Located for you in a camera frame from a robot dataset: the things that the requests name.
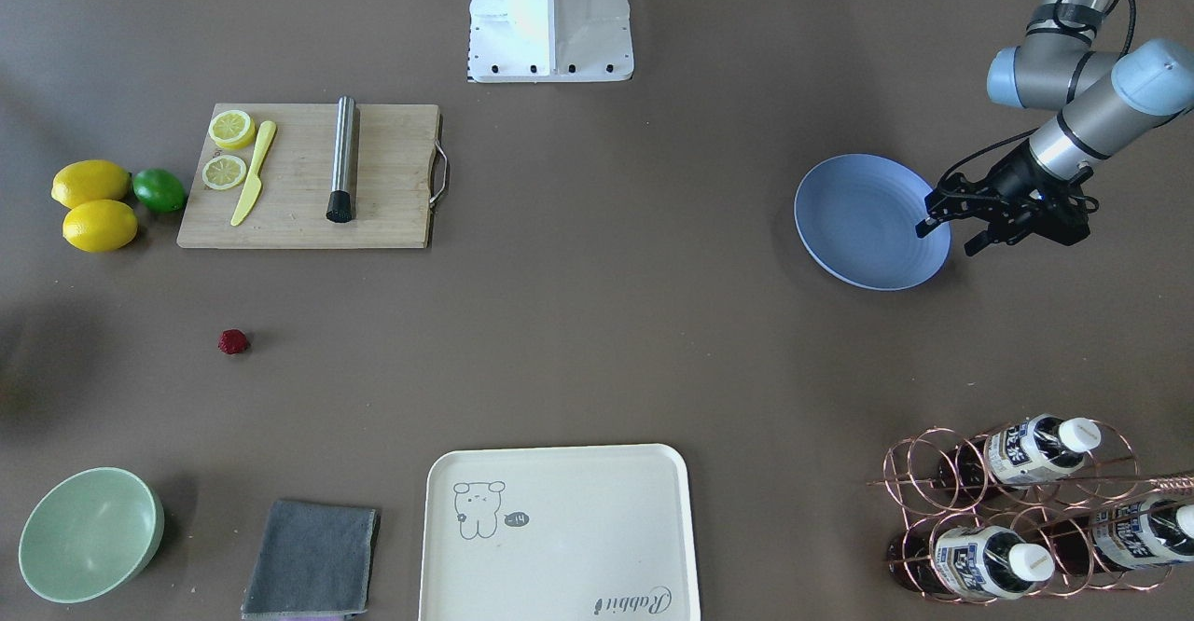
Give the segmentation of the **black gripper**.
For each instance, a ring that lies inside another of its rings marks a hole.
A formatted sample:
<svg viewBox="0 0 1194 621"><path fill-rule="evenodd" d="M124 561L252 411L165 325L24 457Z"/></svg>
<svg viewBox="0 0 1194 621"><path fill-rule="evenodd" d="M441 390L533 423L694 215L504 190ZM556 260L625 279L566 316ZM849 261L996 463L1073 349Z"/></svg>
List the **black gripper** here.
<svg viewBox="0 0 1194 621"><path fill-rule="evenodd" d="M973 195L927 195L925 219L913 226L918 239L924 239L943 223L971 217L987 222L987 227L964 244L965 256L977 256L993 244L1022 242L1030 235L1050 242L1082 242L1090 235L1089 214L1093 198L1081 185L1093 177L1093 167L1082 161L1069 179L1050 174L1033 158L1028 145L1018 145L996 162Z"/></svg>

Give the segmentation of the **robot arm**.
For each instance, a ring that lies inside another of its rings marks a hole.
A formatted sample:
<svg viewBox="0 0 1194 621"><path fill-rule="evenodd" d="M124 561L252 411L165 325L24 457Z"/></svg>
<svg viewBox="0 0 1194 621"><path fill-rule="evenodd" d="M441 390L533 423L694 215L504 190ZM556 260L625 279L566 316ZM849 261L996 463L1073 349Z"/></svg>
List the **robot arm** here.
<svg viewBox="0 0 1194 621"><path fill-rule="evenodd" d="M952 166L925 197L925 238L954 220L980 219L968 256L1030 235L1082 242L1097 199L1084 193L1093 170L1144 133L1190 112L1193 60L1173 39L1098 53L1093 39L1118 0L1041 0L1022 43L1002 48L987 72L987 96L1011 107L1050 107L1036 130L1011 137L1013 150L978 182Z"/></svg>

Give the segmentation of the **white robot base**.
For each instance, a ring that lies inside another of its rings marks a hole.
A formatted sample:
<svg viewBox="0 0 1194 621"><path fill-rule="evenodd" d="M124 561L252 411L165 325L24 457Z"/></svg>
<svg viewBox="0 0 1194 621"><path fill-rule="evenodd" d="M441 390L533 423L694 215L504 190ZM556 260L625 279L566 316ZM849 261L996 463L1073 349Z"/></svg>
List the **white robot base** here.
<svg viewBox="0 0 1194 621"><path fill-rule="evenodd" d="M630 0L470 0L474 84L597 84L632 78Z"/></svg>

